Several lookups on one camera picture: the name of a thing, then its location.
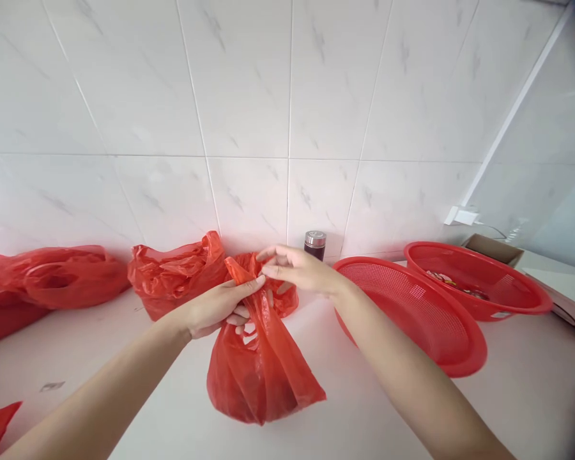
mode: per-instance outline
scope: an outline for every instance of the white countertop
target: white countertop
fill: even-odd
[[[328,400],[264,427],[215,411],[206,372],[215,334],[190,343],[111,459],[426,458],[325,299],[301,293],[285,320]],[[55,312],[0,341],[0,407],[24,404],[1,450],[41,420],[151,321],[132,290],[87,310]],[[520,460],[568,458],[575,435],[575,329],[555,315],[480,323],[484,368],[455,382]],[[64,381],[40,392],[46,383]]]

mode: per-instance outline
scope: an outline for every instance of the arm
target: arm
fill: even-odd
[[[236,286],[223,283],[170,312],[45,420],[0,456],[0,460],[104,460],[174,360],[192,340],[216,330],[226,319],[247,321],[240,300],[256,292],[264,277]]]
[[[515,460],[445,373],[354,283],[300,249],[275,246],[262,272],[328,296],[390,401],[435,460]]]

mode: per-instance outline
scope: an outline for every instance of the red colander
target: red colander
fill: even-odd
[[[404,248],[407,267],[429,277],[458,300],[477,321],[500,321],[521,314],[543,314],[552,301],[539,285],[509,265],[458,246],[417,241]],[[483,292],[483,300],[440,281],[427,272],[448,276],[458,286]]]
[[[450,377],[466,377],[486,362],[486,340],[477,323],[443,289],[407,268],[373,257],[334,264]],[[337,312],[341,328],[353,342]]]

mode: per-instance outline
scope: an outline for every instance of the cardboard box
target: cardboard box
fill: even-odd
[[[515,248],[498,240],[493,240],[478,233],[475,233],[466,240],[462,246],[509,265],[512,268],[515,268],[524,254],[524,251],[519,248]]]

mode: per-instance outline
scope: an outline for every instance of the metal lid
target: metal lid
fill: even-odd
[[[326,245],[326,234],[320,230],[309,230],[305,233],[305,244],[312,247]]]

